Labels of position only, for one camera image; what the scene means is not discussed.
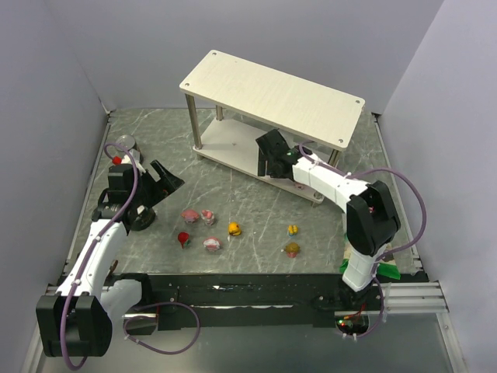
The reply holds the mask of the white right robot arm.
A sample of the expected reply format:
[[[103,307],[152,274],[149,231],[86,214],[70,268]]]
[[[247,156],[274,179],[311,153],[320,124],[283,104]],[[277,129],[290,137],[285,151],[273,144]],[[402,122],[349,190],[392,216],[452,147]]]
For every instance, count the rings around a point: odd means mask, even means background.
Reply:
[[[380,255],[401,227],[388,186],[381,181],[354,179],[302,145],[291,148],[276,129],[255,141],[259,147],[259,176],[310,187],[345,213],[346,236],[352,249],[342,281],[353,291],[362,291],[376,274]]]

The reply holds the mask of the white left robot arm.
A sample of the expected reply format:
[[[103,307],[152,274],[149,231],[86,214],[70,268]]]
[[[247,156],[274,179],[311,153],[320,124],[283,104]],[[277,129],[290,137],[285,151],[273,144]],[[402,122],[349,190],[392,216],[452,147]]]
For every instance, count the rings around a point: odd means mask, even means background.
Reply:
[[[127,275],[105,290],[104,283],[117,252],[139,214],[152,211],[183,180],[159,161],[151,162],[155,180],[131,160],[111,166],[108,187],[92,212],[86,243],[69,275],[53,295],[36,304],[43,352],[48,357],[101,357],[113,335],[113,324],[151,293],[144,275]]]

